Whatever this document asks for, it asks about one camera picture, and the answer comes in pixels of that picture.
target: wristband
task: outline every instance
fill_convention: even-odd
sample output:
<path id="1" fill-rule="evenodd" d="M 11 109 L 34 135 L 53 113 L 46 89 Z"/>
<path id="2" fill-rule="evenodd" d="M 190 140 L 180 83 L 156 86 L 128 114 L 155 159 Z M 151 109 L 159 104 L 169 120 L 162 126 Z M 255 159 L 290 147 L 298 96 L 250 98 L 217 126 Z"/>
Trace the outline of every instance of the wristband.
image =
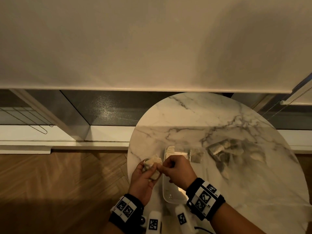
<path id="1" fill-rule="evenodd" d="M 187 206 L 201 221 L 210 221 L 216 211 L 225 203 L 224 197 L 209 182 L 197 178 L 186 190 Z"/>
<path id="2" fill-rule="evenodd" d="M 125 194 L 112 210 L 109 222 L 115 224 L 125 234 L 142 233 L 140 226 L 144 206 L 138 198 Z"/>

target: marble tabletop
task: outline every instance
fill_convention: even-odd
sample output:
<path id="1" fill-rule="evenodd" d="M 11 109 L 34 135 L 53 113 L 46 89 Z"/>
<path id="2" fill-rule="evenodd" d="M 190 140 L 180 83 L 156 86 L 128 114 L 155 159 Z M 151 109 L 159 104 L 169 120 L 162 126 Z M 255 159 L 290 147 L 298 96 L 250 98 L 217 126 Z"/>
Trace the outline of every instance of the marble tabletop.
<path id="1" fill-rule="evenodd" d="M 129 179 L 137 164 L 155 154 L 162 156 L 166 146 L 183 144 L 207 147 L 225 138 L 247 139 L 260 146 L 267 166 L 286 187 L 309 202 L 306 180 L 297 158 L 279 132 L 262 116 L 230 98 L 212 93 L 181 93 L 158 102 L 140 119 L 128 149 Z M 240 209 L 241 203 L 231 192 L 215 162 L 207 164 L 209 182 L 236 210 L 259 226 L 256 208 Z M 162 196 L 162 180 L 154 187 L 145 214 L 158 210 L 170 215 L 170 205 Z"/>

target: finger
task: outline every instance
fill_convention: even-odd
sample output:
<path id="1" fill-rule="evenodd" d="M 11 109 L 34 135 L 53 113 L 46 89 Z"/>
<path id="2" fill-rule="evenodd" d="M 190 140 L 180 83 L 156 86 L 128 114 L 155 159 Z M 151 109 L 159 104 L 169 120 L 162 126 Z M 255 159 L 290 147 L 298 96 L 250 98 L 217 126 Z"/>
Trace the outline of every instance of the finger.
<path id="1" fill-rule="evenodd" d="M 135 168 L 135 171 L 142 171 L 142 169 L 143 169 L 143 167 L 144 167 L 144 160 L 143 161 L 141 161 L 138 165 L 137 165 L 137 167 Z"/>
<path id="2" fill-rule="evenodd" d="M 161 173 L 165 174 L 167 177 L 170 174 L 170 168 L 167 168 L 165 166 L 162 166 L 161 164 L 157 164 L 157 170 L 160 171 Z"/>
<path id="3" fill-rule="evenodd" d="M 142 174 L 142 177 L 147 179 L 147 178 L 150 178 L 157 170 L 157 165 L 156 163 L 153 164 L 153 166 L 147 170 L 145 173 Z"/>
<path id="4" fill-rule="evenodd" d="M 156 180 L 151 181 L 151 183 L 153 183 L 153 186 L 157 183 L 157 181 L 160 179 L 160 177 L 161 177 L 161 173 L 159 174 L 159 176 Z"/>
<path id="5" fill-rule="evenodd" d="M 177 162 L 179 159 L 185 158 L 183 155 L 170 155 L 164 162 L 163 166 L 169 168 L 173 162 Z"/>

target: clear plastic tray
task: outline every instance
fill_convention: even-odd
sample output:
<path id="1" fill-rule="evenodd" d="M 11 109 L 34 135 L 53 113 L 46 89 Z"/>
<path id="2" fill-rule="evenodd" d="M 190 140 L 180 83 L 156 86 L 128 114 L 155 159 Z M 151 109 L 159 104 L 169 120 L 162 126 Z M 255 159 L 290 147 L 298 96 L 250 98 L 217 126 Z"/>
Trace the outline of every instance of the clear plastic tray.
<path id="1" fill-rule="evenodd" d="M 202 160 L 200 163 L 191 162 L 191 166 L 194 169 L 196 175 L 204 180 L 208 180 L 208 153 L 203 147 L 197 146 L 185 146 L 185 145 L 173 145 L 174 146 L 174 154 L 181 154 L 190 159 L 190 151 L 191 149 L 197 149 L 203 153 Z M 166 160 L 166 150 L 164 153 L 164 160 Z M 173 204 L 186 204 L 188 197 L 186 196 L 186 192 L 177 187 L 175 184 L 169 182 L 170 178 L 163 175 L 163 198 L 168 203 Z"/>

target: cable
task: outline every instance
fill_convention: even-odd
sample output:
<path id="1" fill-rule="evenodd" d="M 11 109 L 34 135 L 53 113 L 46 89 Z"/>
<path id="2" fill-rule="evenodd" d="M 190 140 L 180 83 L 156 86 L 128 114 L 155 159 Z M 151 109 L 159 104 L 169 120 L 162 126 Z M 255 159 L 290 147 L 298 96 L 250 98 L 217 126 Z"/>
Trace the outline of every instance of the cable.
<path id="1" fill-rule="evenodd" d="M 195 229 L 201 229 L 201 230 L 204 230 L 205 232 L 208 232 L 208 233 L 210 233 L 210 234 L 214 234 L 213 232 L 210 232 L 210 231 L 208 231 L 207 229 L 205 229 L 205 228 L 201 228 L 201 227 L 194 227 Z"/>

